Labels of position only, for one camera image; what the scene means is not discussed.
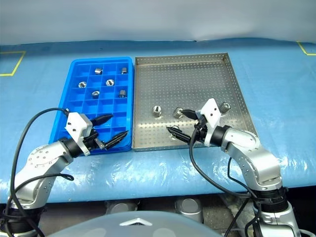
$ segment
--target white wall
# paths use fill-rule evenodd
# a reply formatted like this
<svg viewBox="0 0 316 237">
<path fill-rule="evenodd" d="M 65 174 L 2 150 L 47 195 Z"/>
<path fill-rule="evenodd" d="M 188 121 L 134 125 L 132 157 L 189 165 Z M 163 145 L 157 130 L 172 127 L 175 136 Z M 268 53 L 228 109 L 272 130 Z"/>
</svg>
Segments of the white wall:
<svg viewBox="0 0 316 237">
<path fill-rule="evenodd" d="M 316 0 L 0 0 L 0 44 L 234 37 L 316 42 Z"/>
</svg>

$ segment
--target metal fitting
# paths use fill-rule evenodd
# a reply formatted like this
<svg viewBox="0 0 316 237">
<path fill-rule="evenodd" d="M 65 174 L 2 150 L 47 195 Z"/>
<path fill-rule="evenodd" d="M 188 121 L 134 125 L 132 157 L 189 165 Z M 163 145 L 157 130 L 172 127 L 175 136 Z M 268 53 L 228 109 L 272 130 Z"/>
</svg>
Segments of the metal fitting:
<svg viewBox="0 0 316 237">
<path fill-rule="evenodd" d="M 230 109 L 231 109 L 231 105 L 227 102 L 223 102 L 221 106 L 219 107 L 219 111 L 221 112 L 221 114 L 227 113 L 228 110 Z"/>
<path fill-rule="evenodd" d="M 122 68 L 121 74 L 126 74 L 127 73 L 127 68 Z"/>
<path fill-rule="evenodd" d="M 96 68 L 96 69 L 94 70 L 94 73 L 95 73 L 96 75 L 101 75 L 102 72 L 103 72 L 103 69 L 102 69 L 102 68 Z"/>
<path fill-rule="evenodd" d="M 105 85 L 107 85 L 107 86 L 112 86 L 112 85 L 114 85 L 114 80 L 113 80 L 113 79 L 108 79 L 108 80 L 105 82 Z"/>
<path fill-rule="evenodd" d="M 161 116 L 161 107 L 159 105 L 153 106 L 153 116 L 158 118 Z"/>
<path fill-rule="evenodd" d="M 127 97 L 126 90 L 120 90 L 118 96 L 119 98 L 126 98 Z"/>
<path fill-rule="evenodd" d="M 91 95 L 92 95 L 93 99 L 98 99 L 99 95 L 100 95 L 100 92 L 98 90 L 96 90 L 96 91 L 92 92 Z"/>
<path fill-rule="evenodd" d="M 79 88 L 86 88 L 87 83 L 85 81 L 79 82 L 78 87 Z"/>
<path fill-rule="evenodd" d="M 183 116 L 183 113 L 181 113 L 181 111 L 183 111 L 183 109 L 181 107 L 177 107 L 174 111 L 173 111 L 173 116 L 176 119 L 179 119 Z"/>
</svg>

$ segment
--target blue plastic sheet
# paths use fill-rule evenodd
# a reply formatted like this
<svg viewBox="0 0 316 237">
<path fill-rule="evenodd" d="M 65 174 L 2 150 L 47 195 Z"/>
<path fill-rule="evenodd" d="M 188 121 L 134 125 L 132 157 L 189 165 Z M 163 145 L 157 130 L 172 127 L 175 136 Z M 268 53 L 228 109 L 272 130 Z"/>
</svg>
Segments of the blue plastic sheet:
<svg viewBox="0 0 316 237">
<path fill-rule="evenodd" d="M 13 154 L 24 126 L 38 111 L 58 105 L 70 63 L 92 57 L 228 52 L 260 140 L 279 159 L 284 185 L 316 185 L 316 57 L 304 54 L 295 42 L 90 41 L 1 47 L 1 52 L 21 50 L 26 54 L 14 76 L 0 77 L 0 202 L 7 199 Z M 44 115 L 30 129 L 18 170 L 35 147 L 48 142 L 54 118 L 54 113 Z M 229 157 L 219 148 L 196 148 L 194 153 L 216 182 L 242 190 L 227 179 Z M 232 166 L 232 175 L 243 180 L 238 166 Z M 79 157 L 64 173 L 75 180 L 57 178 L 50 202 L 219 192 L 192 167 L 188 149 Z"/>
</svg>

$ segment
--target metal perforated tray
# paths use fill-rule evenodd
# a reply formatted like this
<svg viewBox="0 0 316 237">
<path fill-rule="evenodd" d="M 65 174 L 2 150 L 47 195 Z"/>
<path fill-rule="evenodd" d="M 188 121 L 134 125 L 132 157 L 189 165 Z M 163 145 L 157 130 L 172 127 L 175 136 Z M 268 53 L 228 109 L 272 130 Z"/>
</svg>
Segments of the metal perforated tray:
<svg viewBox="0 0 316 237">
<path fill-rule="evenodd" d="M 178 126 L 191 135 L 196 121 L 173 117 L 176 107 L 196 110 L 209 98 L 231 109 L 221 119 L 229 125 L 256 133 L 227 53 L 136 57 L 133 142 L 136 151 L 187 148 L 175 140 L 167 126 Z M 162 115 L 152 115 L 160 105 Z"/>
</svg>

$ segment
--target gray surface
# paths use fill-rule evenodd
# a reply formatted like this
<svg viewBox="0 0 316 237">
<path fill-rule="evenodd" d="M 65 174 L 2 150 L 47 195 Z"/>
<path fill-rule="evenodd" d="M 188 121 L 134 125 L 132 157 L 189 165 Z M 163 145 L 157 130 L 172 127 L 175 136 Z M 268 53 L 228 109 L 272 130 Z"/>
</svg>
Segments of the gray surface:
<svg viewBox="0 0 316 237">
<path fill-rule="evenodd" d="M 224 233 L 233 216 L 218 195 L 198 196 L 203 205 L 204 224 L 218 233 Z M 139 210 L 175 212 L 175 197 L 157 197 L 141 200 Z M 42 215 L 40 227 L 46 235 L 105 214 L 104 202 L 78 202 L 48 204 Z M 229 237 L 238 237 L 236 231 Z"/>
<path fill-rule="evenodd" d="M 209 98 L 232 109 L 221 125 L 256 133 L 227 53 L 136 57 L 133 148 L 137 151 L 185 148 L 166 127 L 178 126 L 191 135 L 196 121 L 173 117 L 177 107 L 196 110 Z M 160 105 L 155 118 L 152 107 Z"/>
</svg>

